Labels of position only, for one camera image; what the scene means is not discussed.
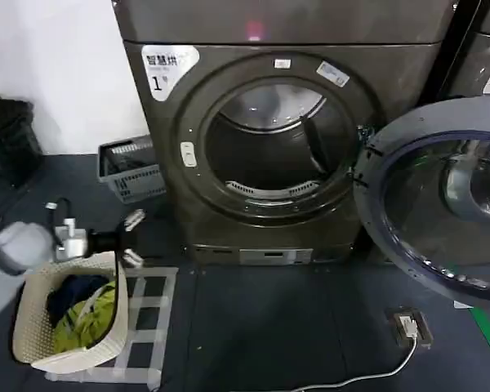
power outlet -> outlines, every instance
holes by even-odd
[[[410,318],[417,325],[417,345],[429,349],[434,342],[434,337],[428,328],[425,315],[417,309],[411,307],[400,307],[398,309],[388,310],[387,319],[394,333],[396,342],[400,347],[409,347],[411,344],[410,337],[404,330],[402,319]]]

taped grid on floor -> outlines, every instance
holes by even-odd
[[[149,390],[159,388],[177,271],[172,267],[126,269],[129,333],[120,355],[83,372],[46,373],[46,378],[50,381],[147,384]]]

white wicker basket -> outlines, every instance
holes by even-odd
[[[61,354],[54,353],[53,329],[46,311],[47,295],[70,274],[116,276],[117,304],[111,328],[93,345]],[[48,263],[26,274],[13,332],[16,359],[46,372],[66,374],[93,368],[116,357],[127,339],[127,281],[113,252],[66,263]]]

white cable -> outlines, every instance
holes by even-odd
[[[408,355],[405,357],[405,359],[401,362],[399,366],[397,366],[392,372],[387,372],[387,373],[380,373],[380,374],[371,374],[369,376],[358,376],[351,378],[350,380],[338,382],[337,384],[317,384],[317,385],[308,385],[308,386],[303,386],[301,388],[296,388],[294,390],[290,390],[288,392],[303,392],[307,390],[328,390],[328,389],[334,389],[334,388],[341,388],[342,386],[352,384],[353,382],[356,381],[363,381],[363,380],[373,380],[375,378],[385,378],[385,377],[390,377],[398,374],[405,366],[407,366],[408,361],[416,351],[417,347],[417,337],[412,338],[412,348],[408,352]]]

green clothing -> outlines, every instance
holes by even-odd
[[[78,302],[69,309],[54,331],[55,353],[88,346],[102,337],[113,317],[115,296],[116,282],[110,282],[90,299]]]

